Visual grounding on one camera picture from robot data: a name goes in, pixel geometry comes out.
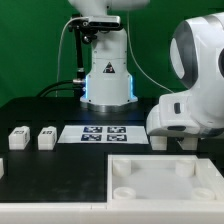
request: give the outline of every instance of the white plastic part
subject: white plastic part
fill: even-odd
[[[213,201],[215,193],[207,188],[195,188],[191,192],[191,199],[196,201]]]
[[[197,150],[198,138],[184,138],[179,144],[183,150]]]
[[[173,38],[170,46],[170,58],[173,64],[173,68],[180,79],[183,78],[185,71],[180,58],[180,54],[177,48],[177,42]]]
[[[180,159],[176,161],[176,174],[180,177],[192,177],[195,171],[195,161],[190,159]]]
[[[132,83],[127,71],[126,31],[98,32],[97,40],[92,42],[92,69],[81,102],[115,107],[136,102]]]
[[[106,15],[112,10],[134,10],[145,7],[150,0],[68,0],[83,16]]]
[[[130,187],[119,187],[113,192],[114,199],[130,200],[136,198],[136,192]]]
[[[113,160],[113,175],[118,177],[131,175],[131,160],[125,158]]]
[[[0,158],[0,179],[3,177],[3,175],[4,175],[3,159]]]
[[[53,150],[57,141],[57,129],[55,127],[43,128],[38,136],[39,150]]]
[[[30,141],[30,128],[23,126],[17,127],[9,135],[9,149],[23,150]]]
[[[150,136],[150,142],[153,150],[164,151],[167,149],[167,137]]]
[[[113,176],[113,160],[129,159],[132,174]],[[110,155],[108,159],[107,202],[104,203],[0,203],[2,223],[14,224],[223,224],[224,179],[207,159],[184,156],[195,161],[195,175],[182,178],[175,164],[182,156]],[[119,187],[132,188],[136,198],[114,199]],[[207,188],[215,200],[192,200],[195,188]]]

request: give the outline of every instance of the green backdrop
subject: green backdrop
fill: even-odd
[[[222,11],[223,0],[151,0],[145,9],[131,12],[133,51],[142,69],[168,88],[183,90],[169,63],[172,34],[184,19]],[[56,82],[61,31],[74,12],[67,0],[0,1],[0,106],[15,97],[35,96]],[[126,13],[111,13],[127,24]],[[76,75],[74,35],[66,32],[63,46],[61,80],[67,80]],[[85,46],[87,72],[90,52]],[[130,54],[128,70],[135,77],[137,96],[166,93],[140,73]]]

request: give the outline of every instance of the black cable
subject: black cable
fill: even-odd
[[[49,86],[47,86],[46,88],[44,88],[42,91],[40,91],[36,97],[41,97],[42,94],[44,94],[46,91],[48,91],[49,89],[52,89],[55,86],[60,86],[60,85],[64,85],[64,84],[71,84],[73,83],[72,80],[66,80],[66,81],[61,81],[61,82],[56,82],[54,84],[51,84]]]
[[[74,91],[80,88],[55,88],[55,89],[50,89],[48,90],[42,97],[46,97],[49,93],[55,92],[55,91],[64,91],[64,90],[69,90],[69,91]]]

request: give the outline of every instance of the black table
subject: black table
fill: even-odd
[[[183,151],[174,138],[167,151],[141,144],[56,144],[53,151],[38,151],[43,127],[65,125],[145,126],[156,99],[140,99],[138,107],[119,113],[80,108],[73,98],[17,98],[0,108],[0,157],[5,175],[0,180],[3,202],[106,202],[108,154],[197,155],[209,158],[224,175],[224,140],[206,139],[197,151]],[[25,150],[10,151],[8,135],[28,126],[31,140]]]

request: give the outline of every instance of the white robot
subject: white robot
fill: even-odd
[[[84,37],[92,42],[92,69],[86,76],[86,93],[81,105],[100,112],[117,112],[137,102],[132,76],[127,71],[127,34],[118,16],[107,10],[133,10],[149,0],[69,0],[88,21],[86,27],[97,30]]]
[[[147,118],[147,133],[154,150],[165,150],[169,136],[195,150],[198,138],[224,132],[224,13],[182,22],[170,58],[188,90],[160,97]]]

